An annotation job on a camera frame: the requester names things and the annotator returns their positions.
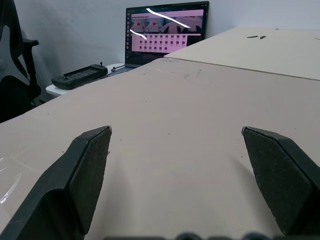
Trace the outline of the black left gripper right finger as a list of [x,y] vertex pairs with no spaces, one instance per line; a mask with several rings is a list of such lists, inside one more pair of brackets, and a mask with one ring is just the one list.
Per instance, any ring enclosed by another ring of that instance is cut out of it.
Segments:
[[290,138],[245,126],[257,186],[287,236],[320,236],[320,166]]

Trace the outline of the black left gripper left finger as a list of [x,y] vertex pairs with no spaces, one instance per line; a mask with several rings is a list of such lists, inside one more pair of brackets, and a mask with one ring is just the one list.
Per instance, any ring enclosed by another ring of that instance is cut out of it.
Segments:
[[76,137],[37,180],[0,240],[84,240],[101,193],[112,128]]

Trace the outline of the small white side table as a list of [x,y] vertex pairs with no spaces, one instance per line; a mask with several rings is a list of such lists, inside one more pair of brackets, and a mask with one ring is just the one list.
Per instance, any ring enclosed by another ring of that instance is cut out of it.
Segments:
[[111,73],[119,71],[124,67],[125,65],[123,63],[115,63],[107,66],[104,66],[102,62],[99,64],[92,64],[78,70],[53,77],[51,79],[52,84],[47,86],[45,90],[48,94],[58,97],[73,89],[104,79]]

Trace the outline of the black handheld game controller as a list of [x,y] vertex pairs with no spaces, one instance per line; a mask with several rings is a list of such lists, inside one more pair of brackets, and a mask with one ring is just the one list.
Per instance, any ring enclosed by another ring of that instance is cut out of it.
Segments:
[[65,73],[51,79],[52,84],[63,90],[72,90],[88,83],[94,82],[108,74],[108,69],[100,64],[92,64],[87,67]]

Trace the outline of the black office chair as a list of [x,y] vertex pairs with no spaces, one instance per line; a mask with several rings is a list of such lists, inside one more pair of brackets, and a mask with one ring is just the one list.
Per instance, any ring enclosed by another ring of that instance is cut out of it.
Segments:
[[32,110],[41,94],[32,54],[37,45],[23,38],[14,0],[0,0],[0,123]]

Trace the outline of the beige adjoining table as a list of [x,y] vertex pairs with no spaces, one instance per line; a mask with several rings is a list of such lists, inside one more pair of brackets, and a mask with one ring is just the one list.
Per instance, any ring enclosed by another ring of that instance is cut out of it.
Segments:
[[320,81],[320,30],[235,27],[167,57]]

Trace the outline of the open black laptop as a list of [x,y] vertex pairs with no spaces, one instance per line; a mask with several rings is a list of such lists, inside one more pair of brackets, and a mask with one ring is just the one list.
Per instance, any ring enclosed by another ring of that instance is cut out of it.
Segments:
[[205,39],[209,1],[128,7],[125,20],[125,73]]

